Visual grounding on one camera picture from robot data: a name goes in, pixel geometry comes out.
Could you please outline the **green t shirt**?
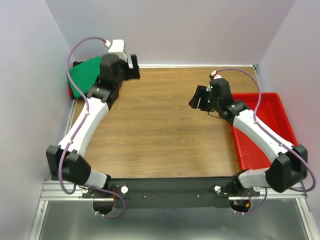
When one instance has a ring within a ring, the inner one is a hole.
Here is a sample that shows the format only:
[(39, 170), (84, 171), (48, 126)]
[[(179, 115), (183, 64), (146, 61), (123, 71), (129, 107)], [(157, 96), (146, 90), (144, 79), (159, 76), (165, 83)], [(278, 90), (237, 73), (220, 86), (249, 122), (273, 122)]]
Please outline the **green t shirt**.
[(72, 78), (75, 85), (86, 95), (90, 88), (96, 83), (100, 75), (100, 63), (102, 57), (97, 56), (83, 61), (76, 67), (68, 69), (69, 75)]

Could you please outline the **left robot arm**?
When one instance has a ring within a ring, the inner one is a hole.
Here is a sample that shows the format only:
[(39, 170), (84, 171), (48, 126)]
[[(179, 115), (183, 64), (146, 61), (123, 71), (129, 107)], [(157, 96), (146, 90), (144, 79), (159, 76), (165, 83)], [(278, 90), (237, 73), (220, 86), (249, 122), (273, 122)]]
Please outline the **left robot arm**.
[(87, 146), (101, 120), (108, 114), (119, 97), (124, 81), (140, 78), (138, 58), (130, 56), (132, 67), (127, 60), (114, 53), (102, 56), (99, 75), (88, 89), (87, 103), (67, 135), (57, 146), (50, 145), (46, 157), (53, 180), (68, 181), (75, 185), (92, 187), (101, 198), (111, 191), (111, 176), (94, 170), (85, 160)]

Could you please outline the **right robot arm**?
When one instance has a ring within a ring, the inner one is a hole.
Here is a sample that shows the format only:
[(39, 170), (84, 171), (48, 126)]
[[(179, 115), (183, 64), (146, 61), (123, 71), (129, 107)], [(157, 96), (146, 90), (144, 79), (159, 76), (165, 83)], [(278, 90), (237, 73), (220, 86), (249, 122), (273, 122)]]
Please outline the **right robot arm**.
[(307, 149), (284, 140), (260, 121), (244, 101), (234, 100), (226, 79), (211, 78), (208, 86), (198, 85), (188, 104), (193, 109), (217, 112), (253, 141), (270, 161), (270, 167), (247, 169), (234, 175), (230, 183), (234, 195), (241, 196), (253, 187), (282, 193), (307, 177)]

